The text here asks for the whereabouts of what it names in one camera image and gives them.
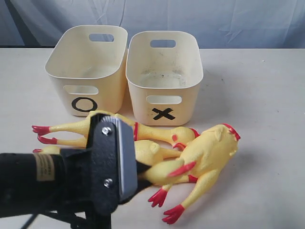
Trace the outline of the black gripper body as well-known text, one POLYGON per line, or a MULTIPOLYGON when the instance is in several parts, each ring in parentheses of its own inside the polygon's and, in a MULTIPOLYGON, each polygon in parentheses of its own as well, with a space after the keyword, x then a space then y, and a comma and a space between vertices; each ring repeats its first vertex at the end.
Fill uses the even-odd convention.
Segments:
POLYGON ((110 229, 112 213, 138 187, 133 130, 108 114, 90 117, 84 149, 65 148, 64 216, 72 229, 110 229))

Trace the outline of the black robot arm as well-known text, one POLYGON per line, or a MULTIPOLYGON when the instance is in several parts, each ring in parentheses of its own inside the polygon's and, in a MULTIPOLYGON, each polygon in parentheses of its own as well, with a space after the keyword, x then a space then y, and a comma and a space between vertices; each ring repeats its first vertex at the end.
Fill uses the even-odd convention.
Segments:
POLYGON ((132 128, 119 118, 95 114, 84 149, 58 154, 0 156, 0 215, 38 215, 73 229, 109 229, 119 205, 151 186, 140 174, 149 169, 135 157, 132 128))

